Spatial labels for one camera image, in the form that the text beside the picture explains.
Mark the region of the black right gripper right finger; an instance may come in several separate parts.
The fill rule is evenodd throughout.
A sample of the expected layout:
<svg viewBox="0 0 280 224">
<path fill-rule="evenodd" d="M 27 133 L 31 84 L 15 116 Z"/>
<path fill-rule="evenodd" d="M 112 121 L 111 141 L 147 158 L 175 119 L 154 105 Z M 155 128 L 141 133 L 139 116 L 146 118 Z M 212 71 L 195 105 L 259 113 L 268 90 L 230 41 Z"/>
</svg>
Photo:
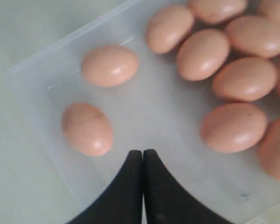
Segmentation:
<svg viewBox="0 0 280 224">
<path fill-rule="evenodd" d="M 143 154 L 143 194 L 148 224 L 229 224 L 189 194 L 153 149 Z"/>
</svg>

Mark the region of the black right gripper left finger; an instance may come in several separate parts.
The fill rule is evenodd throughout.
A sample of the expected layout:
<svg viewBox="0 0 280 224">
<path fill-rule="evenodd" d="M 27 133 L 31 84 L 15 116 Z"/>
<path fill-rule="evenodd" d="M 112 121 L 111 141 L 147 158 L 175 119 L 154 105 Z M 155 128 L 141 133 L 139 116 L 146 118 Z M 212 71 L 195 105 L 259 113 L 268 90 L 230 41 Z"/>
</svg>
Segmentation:
<svg viewBox="0 0 280 224">
<path fill-rule="evenodd" d="M 142 223 L 142 153 L 128 153 L 105 191 L 70 224 Z"/>
</svg>

